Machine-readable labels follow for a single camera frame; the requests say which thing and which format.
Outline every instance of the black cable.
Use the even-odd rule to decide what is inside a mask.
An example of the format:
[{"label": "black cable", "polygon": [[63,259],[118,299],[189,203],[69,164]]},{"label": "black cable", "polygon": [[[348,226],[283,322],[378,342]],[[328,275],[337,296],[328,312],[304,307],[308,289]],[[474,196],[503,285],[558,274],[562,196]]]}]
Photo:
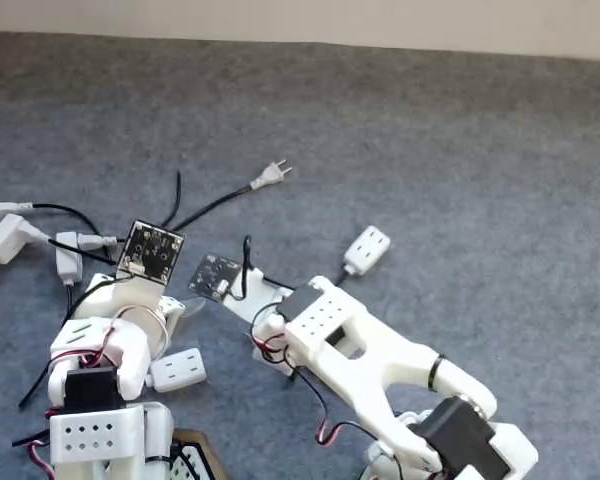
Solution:
[{"label": "black cable", "polygon": [[291,287],[291,286],[287,285],[286,283],[282,283],[282,282],[279,282],[278,280],[274,280],[271,277],[264,276],[264,277],[262,277],[262,280],[264,280],[267,283],[271,283],[272,285],[276,285],[278,287],[288,288],[289,290],[296,289],[295,287]]},{"label": "black cable", "polygon": [[[87,217],[81,211],[76,210],[75,208],[67,207],[65,205],[58,205],[57,203],[34,203],[34,204],[32,204],[32,206],[33,206],[33,208],[39,208],[39,209],[47,208],[47,209],[51,209],[51,210],[60,210],[63,212],[70,213],[71,215],[74,215],[74,216],[78,217],[80,220],[82,220],[82,222],[85,225],[87,225],[94,234],[96,234],[100,237],[102,236],[100,231],[96,228],[95,224],[89,219],[89,217]],[[105,254],[105,256],[109,260],[111,260],[111,253],[109,252],[107,247],[102,247],[102,252]]]},{"label": "black cable", "polygon": [[[126,282],[127,280],[131,280],[132,278],[133,278],[133,275],[130,275],[128,277],[123,277],[123,278],[115,278],[113,280],[105,280],[104,282],[99,283],[92,289],[84,292],[80,297],[78,297],[78,299],[73,303],[73,305],[71,305],[71,307],[67,310],[67,313],[65,314],[64,319],[62,320],[62,326],[64,327],[64,324],[67,323],[67,321],[73,316],[74,313],[76,313],[76,310],[78,309],[78,307],[80,305],[82,305],[82,303],[87,298],[89,298],[90,295],[92,295],[96,291],[100,290],[101,288],[107,287],[109,285],[113,285],[115,283]],[[40,384],[44,380],[44,377],[46,377],[47,373],[49,373],[50,366],[51,366],[51,360],[49,360],[47,362],[45,367],[42,369],[42,372],[40,372],[40,375],[38,375],[38,378],[36,378],[36,381],[33,382],[33,385],[31,385],[31,388],[27,391],[25,396],[22,397],[22,400],[20,400],[20,402],[18,403],[18,408],[22,409],[27,406],[27,404],[29,403],[29,400],[31,400],[31,397],[33,397],[33,394],[40,387]]]},{"label": "black cable", "polygon": [[189,470],[189,473],[191,474],[191,476],[195,480],[200,480],[200,475],[198,475],[198,472],[196,472],[196,469],[193,467],[193,465],[191,465],[191,462],[189,461],[187,456],[184,454],[182,449],[180,449],[180,451],[178,452],[178,457],[180,457],[180,460],[182,460],[184,462],[184,464],[187,466],[187,470]]},{"label": "black cable", "polygon": [[309,388],[311,388],[311,390],[313,391],[315,396],[320,401],[320,405],[322,406],[322,410],[324,411],[324,416],[322,417],[322,421],[320,422],[320,427],[318,429],[318,432],[315,435],[315,440],[316,440],[316,442],[318,442],[319,445],[321,445],[321,446],[329,445],[331,443],[331,441],[334,439],[335,435],[338,433],[338,430],[344,426],[350,426],[350,427],[357,428],[361,432],[363,432],[366,435],[368,435],[369,437],[371,437],[374,441],[378,440],[378,438],[373,433],[371,433],[369,430],[364,428],[362,425],[360,425],[359,423],[356,423],[356,422],[348,421],[348,420],[344,421],[344,422],[336,423],[325,437],[321,437],[320,434],[321,434],[323,428],[326,426],[327,419],[329,418],[329,409],[327,407],[327,402],[325,401],[322,394],[318,391],[318,389],[311,383],[311,381],[309,381],[309,379],[305,375],[303,375],[303,373],[300,372],[297,367],[294,367],[293,365],[291,365],[289,363],[289,361],[287,360],[286,354],[287,354],[287,349],[285,348],[284,353],[283,353],[283,358],[284,358],[285,362],[287,363],[287,365],[289,365],[289,367],[291,369],[293,369],[295,371],[296,375],[298,377],[300,377],[302,380],[304,380],[304,382],[309,386]]},{"label": "black cable", "polygon": [[182,197],[182,175],[180,174],[180,170],[178,170],[176,172],[176,199],[173,202],[173,208],[171,209],[171,212],[169,213],[169,215],[167,215],[167,218],[165,218],[162,221],[162,223],[160,224],[161,227],[164,228],[167,225],[169,225],[171,220],[173,220],[173,217],[176,216],[176,213],[178,213],[178,210],[180,209],[181,197]]},{"label": "black cable", "polygon": [[333,284],[336,287],[339,287],[342,282],[344,282],[349,277],[349,272],[347,272],[344,268],[340,271]]},{"label": "black cable", "polygon": [[67,323],[67,321],[73,316],[74,313],[76,313],[76,310],[78,309],[78,307],[80,305],[82,305],[82,303],[87,298],[89,298],[90,295],[92,295],[93,293],[97,292],[101,288],[104,288],[104,287],[107,287],[109,285],[113,285],[113,284],[116,284],[116,283],[126,282],[128,280],[131,280],[133,277],[134,277],[134,275],[129,275],[128,277],[114,278],[113,280],[105,280],[104,282],[100,282],[98,285],[96,285],[95,287],[93,287],[91,290],[87,290],[86,292],[84,292],[73,303],[73,305],[71,306],[71,308],[69,310],[67,310],[67,313],[64,316],[64,319],[62,320],[62,326],[64,327],[64,324]]},{"label": "black cable", "polygon": [[235,192],[231,192],[231,193],[225,195],[224,197],[220,197],[218,200],[214,200],[210,204],[202,207],[198,211],[194,212],[192,215],[190,215],[187,218],[185,218],[184,220],[182,220],[175,227],[171,228],[171,230],[176,231],[176,232],[179,230],[182,230],[184,227],[192,224],[197,219],[199,219],[203,215],[209,213],[214,208],[222,205],[223,203],[228,202],[229,200],[232,200],[236,197],[239,197],[240,195],[244,195],[245,193],[249,193],[251,191],[253,191],[253,189],[251,188],[251,185],[246,185],[246,186],[236,190]]},{"label": "black cable", "polygon": [[253,343],[255,343],[256,346],[258,346],[258,343],[256,342],[256,337],[253,336],[253,327],[256,324],[256,321],[258,320],[258,317],[262,314],[262,312],[264,312],[266,309],[271,308],[275,305],[280,305],[282,302],[271,302],[266,304],[264,307],[262,307],[260,310],[258,310],[258,312],[253,316],[253,321],[251,322],[251,325],[249,326],[249,336],[251,337],[251,340],[253,341]]},{"label": "black cable", "polygon": [[47,437],[49,437],[49,429],[48,428],[41,430],[38,433],[34,433],[33,435],[29,435],[28,437],[25,437],[21,440],[16,440],[14,442],[11,442],[11,446],[12,447],[21,447],[22,445],[26,445],[35,440],[42,440],[43,438],[47,438]]},{"label": "black cable", "polygon": [[93,260],[97,260],[98,262],[106,263],[107,265],[116,265],[116,262],[111,260],[110,258],[101,257],[100,255],[96,255],[95,253],[91,253],[80,248],[72,247],[71,245],[67,245],[66,243],[58,242],[53,238],[49,238],[47,242],[49,242],[49,244],[53,245],[54,247],[61,248],[62,250],[68,250],[69,252],[77,253],[78,255],[82,255],[83,257],[88,257]]},{"label": "black cable", "polygon": [[73,285],[67,285],[67,312],[71,310],[71,306],[73,305]]}]

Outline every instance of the circuit board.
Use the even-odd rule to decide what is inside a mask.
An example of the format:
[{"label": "circuit board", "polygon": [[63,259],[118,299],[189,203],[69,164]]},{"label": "circuit board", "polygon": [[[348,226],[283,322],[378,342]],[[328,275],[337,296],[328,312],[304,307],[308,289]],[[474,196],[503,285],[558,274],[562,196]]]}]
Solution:
[{"label": "circuit board", "polygon": [[241,264],[208,253],[193,274],[189,289],[201,297],[218,302],[223,295],[219,291],[220,283],[225,280],[228,286],[233,285],[241,271]]},{"label": "circuit board", "polygon": [[184,237],[136,220],[118,262],[118,270],[167,285]]}]

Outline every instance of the red wire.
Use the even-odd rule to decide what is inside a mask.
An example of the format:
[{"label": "red wire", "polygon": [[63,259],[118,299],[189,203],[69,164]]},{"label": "red wire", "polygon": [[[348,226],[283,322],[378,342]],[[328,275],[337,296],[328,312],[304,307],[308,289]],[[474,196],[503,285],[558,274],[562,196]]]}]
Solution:
[{"label": "red wire", "polygon": [[40,458],[38,452],[36,451],[36,447],[42,447],[44,443],[39,440],[35,440],[27,445],[27,451],[29,452],[29,458],[33,463],[35,463],[38,467],[40,467],[47,474],[48,480],[56,480],[56,475],[53,472],[53,468],[51,465],[46,463],[44,460]]}]

